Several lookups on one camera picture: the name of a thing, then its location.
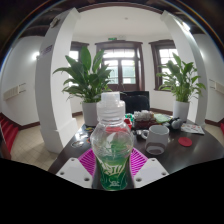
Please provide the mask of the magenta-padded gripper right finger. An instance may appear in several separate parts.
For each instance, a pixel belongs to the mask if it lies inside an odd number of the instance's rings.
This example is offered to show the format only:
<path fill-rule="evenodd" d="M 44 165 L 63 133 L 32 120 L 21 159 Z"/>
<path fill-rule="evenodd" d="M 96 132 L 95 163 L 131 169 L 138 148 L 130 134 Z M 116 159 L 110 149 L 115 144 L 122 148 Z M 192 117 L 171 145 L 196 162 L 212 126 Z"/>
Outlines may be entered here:
<path fill-rule="evenodd" d="M 168 175 L 156 158 L 147 158 L 136 148 L 131 152 L 129 167 L 135 188 L 141 188 Z"/>

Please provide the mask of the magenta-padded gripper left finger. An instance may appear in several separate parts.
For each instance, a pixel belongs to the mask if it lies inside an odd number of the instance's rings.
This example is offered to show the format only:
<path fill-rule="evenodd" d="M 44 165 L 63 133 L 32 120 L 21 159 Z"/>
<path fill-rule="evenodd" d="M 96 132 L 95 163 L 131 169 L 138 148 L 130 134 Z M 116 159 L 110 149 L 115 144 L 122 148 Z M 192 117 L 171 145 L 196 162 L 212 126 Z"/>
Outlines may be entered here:
<path fill-rule="evenodd" d="M 88 149 L 78 158 L 69 158 L 56 175 L 78 186 L 91 188 L 95 171 L 95 155 L 92 149 Z"/>

